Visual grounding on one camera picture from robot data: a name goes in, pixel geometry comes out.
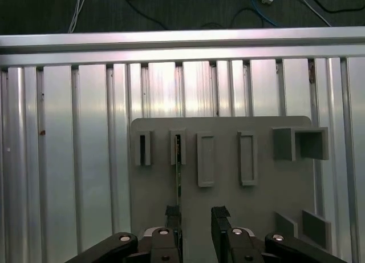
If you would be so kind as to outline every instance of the gray block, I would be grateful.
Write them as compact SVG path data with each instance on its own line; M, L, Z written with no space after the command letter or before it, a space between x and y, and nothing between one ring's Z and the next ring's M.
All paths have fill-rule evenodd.
M275 231L298 238L298 223L275 212Z
M214 186L214 136L211 132L197 133L198 186Z
M332 253L331 223L308 211L302 211L303 234Z
M299 158L329 158L328 130L322 128L273 128L274 158L296 161Z

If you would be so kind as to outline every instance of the metal panel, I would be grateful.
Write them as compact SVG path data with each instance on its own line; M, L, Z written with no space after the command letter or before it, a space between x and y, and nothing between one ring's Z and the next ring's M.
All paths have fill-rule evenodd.
M3 175L5 216L2 218L5 229L1 232L0 217L0 262L3 259L1 256L4 254L1 253L3 248L1 233L4 234L3 239L6 239L8 247L5 250L9 257L7 263L18 261L18 259L19 262L27 259L34 261L39 258L40 253L46 261L63 262L76 253L77 235L79 244L82 243L80 232L85 232L86 229L79 230L80 226L76 226L76 217L78 217L80 225L88 228L91 226L84 224L85 217L81 218L80 215L77 215L80 210L83 210L84 205L81 202L84 197L78 197L76 200L78 203L75 203L74 189L83 191L85 183L83 177L78 176L86 168L79 165L79 161L74 161L74 158L80 160L81 152L85 154L85 150L90 155L93 148L85 148L81 143L81 137L86 135L83 133L84 129L80 127L78 120L81 116L77 112L81 111L81 102L78 101L78 97L81 96L79 92L82 91L75 92L73 98L71 97L71 67L69 64L77 66L78 64L94 63L113 64L113 62L134 62L128 66L129 85L123 84L123 76L118 77L118 74L125 74L125 69L123 69L125 65L122 64L114 64L113 68L108 69L109 88L107 91L105 91L105 85L99 86L97 89L96 86L86 87L87 85L84 84L85 93L89 93L91 90L96 92L95 102L90 98L85 100L90 103L90 107L96 106L97 101L101 98L105 100L105 104L99 106L100 110L95 112L96 116L93 116L93 119L96 121L95 127L101 126L98 130L95 129L95 132L102 133L97 138L100 139L98 146L100 143L100 146L104 148L100 149L101 155L107 159L106 164L104 163L105 178L108 176L109 168L111 172L112 182L104 178L96 185L96 188L103 186L106 190L106 194L103 194L102 207L108 208L109 210L106 211L111 212L109 214L112 221L106 228L108 233L111 231L111 224L114 231L119 228L125 228L125 230L129 228L128 175L124 174L129 146L127 142L128 125L133 119L142 117L143 111L145 116L216 116L217 112L220 116L310 116L308 103L311 103L312 111L316 111L318 106L320 126L330 127L331 160L324 161L322 165L325 216L335 224L332 227L336 230L338 237L338 255L344 259L349 258L349 261L351 256L348 251L350 247L348 220L350 220L352 253L355 255L352 259L358 261L357 238L360 238L358 247L364 247L365 226L363 223L365 210L360 200L363 196L360 187L364 182L364 177L359 172L363 151L359 106L362 104L363 84L360 80L364 75L362 69L364 58L351 57L365 55L364 38L365 28L363 27L0 37L0 65L2 68L46 65L44 110L39 106L38 111L34 109L37 94L31 89L28 90L28 87L34 87L33 84L39 82L39 78L37 79L34 75L35 67L10 68L9 75L12 80L16 80L15 82L9 79L8 83L6 73L2 74L3 170L13 171L15 166L22 165L20 162L14 166L14 158L9 158L13 151L8 152L8 149L11 149L11 143L16 142L17 146L21 145L17 147L18 151L23 150L22 147L26 146L23 156L26 158L24 163L28 179L25 181L25 179L17 177L15 182L9 182L15 175L24 172L24 167L23 170L17 169L15 173ZM348 68L345 64L345 69L342 70L345 83L343 90L345 108L343 110L341 89L339 88L339 59L333 58L339 56L350 57ZM314 89L311 88L310 92L307 90L306 82L308 80L308 72L305 69L307 68L307 58L320 58L315 61L317 83L311 85ZM258 60L252 60L246 64L242 59ZM275 59L284 59L282 63L278 62L278 72L276 72ZM209 62L202 60L210 60L212 65L210 66ZM149 63L148 67L141 68L140 63L145 62ZM67 66L49 67L52 64L66 64ZM105 68L100 71L104 71L104 75L98 85L104 83L106 75ZM78 85L78 71L74 70L74 73L74 84ZM101 80L96 75L88 77L90 77L91 84L95 84L96 79ZM348 89L350 97L346 93L348 84L350 84ZM128 87L129 99L127 99L127 90L123 90L123 87L125 89ZM169 103L171 106L162 108L159 105L161 103ZM43 106L42 98L38 98L38 105ZM12 106L18 106L24 110L25 116L14 113ZM312 119L314 123L317 123L315 117ZM43 130L47 130L46 135L40 134ZM14 132L20 132L24 139L19 139L22 135L16 137L11 135ZM76 178L74 178L74 167L76 167ZM38 205L41 210L40 217L37 216L37 177L40 178L38 183L41 197ZM351 186L348 189L349 195L346 195L347 179ZM29 203L29 217L22 214L27 213L26 207L10 205L10 199L15 196L14 190L21 191L16 193L20 194L17 196L18 200L21 200L23 204ZM15 214L15 208L19 211L12 220L9 217ZM43 247L39 246L39 223L37 223L39 218L42 225ZM11 227L12 222L22 223L15 229ZM358 224L359 234L355 231ZM19 242L20 246L17 243L16 248L11 244L15 231L19 231L25 236Z
M78 249L70 66L44 68L44 130L46 262L61 263Z
M355 203L356 210L355 218L357 220L350 220L351 233L357 234L359 247L359 262L365 258L365 204L363 198L365 197L365 189L363 183L365 182L365 173L363 168L365 166L364 154L365 152L365 136L364 129L364 90L365 90L365 58L348 58L348 108L349 118L352 125L351 142L347 145L352 145L352 156L347 158L347 161L353 161L353 165L347 167L349 178L349 188L355 192L355 197L350 200L350 203Z
M319 125L328 127L330 156L322 162L325 218L332 223L334 254L351 262L340 59L316 59L315 70Z
M185 116L213 116L209 62L184 62Z
M129 115L130 122L143 117L141 64L129 65Z
M27 159L25 121L24 69L10 68L8 93L8 132L4 159L9 161L9 173L5 173L7 185L6 209L7 237L10 262L27 262L28 213L27 213Z
M219 116L232 116L229 62L217 62L217 85Z
M25 71L25 105L27 137L27 180L28 180L28 214L29 214L29 261L42 262L40 186L38 156L38 89L37 70L26 67Z
M147 80L147 109L149 118L180 116L177 108L179 87L175 80L175 62L150 63Z
M106 66L79 67L79 221L81 250L112 233Z
M311 118L308 60L284 59L283 81L286 115Z
M252 105L254 116L280 114L279 83L273 59L251 61Z
M130 232L127 66L114 64L107 76L113 233Z

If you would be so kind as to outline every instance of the gray mounting plate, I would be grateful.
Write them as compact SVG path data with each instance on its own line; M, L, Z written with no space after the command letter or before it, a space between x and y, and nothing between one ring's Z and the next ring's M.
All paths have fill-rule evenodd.
M166 206L176 205L171 157L174 130L185 132L182 153L186 164L181 166L184 262L217 262L210 236L213 206L225 205L232 215L231 224L250 228L258 238L275 230L275 212L298 222L300 230L302 210L314 211L313 161L300 157L274 160L273 128L285 127L315 129L304 116L134 120L130 131L132 233L163 226ZM151 165L136 165L140 154L135 148L140 149L137 144L146 131L150 140L144 141L149 146L145 153L150 155L144 157Z

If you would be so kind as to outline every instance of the rectangular slot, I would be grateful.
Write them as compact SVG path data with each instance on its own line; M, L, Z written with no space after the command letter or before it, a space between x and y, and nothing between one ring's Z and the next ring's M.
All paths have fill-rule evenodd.
M177 154L177 163L181 165L186 164L186 144L185 144L185 130L171 130L170 131L170 152L171 165L176 164L175 143L179 145Z
M214 137L211 132L197 134L198 186L214 186Z
M151 165L151 132L138 132L135 144L135 164L136 166Z
M141 165L145 165L145 161L146 161L146 136L140 136L139 137L139 142L141 144L140 146L140 154L141 154Z
M257 138L253 132L238 132L240 180L242 186L258 184Z

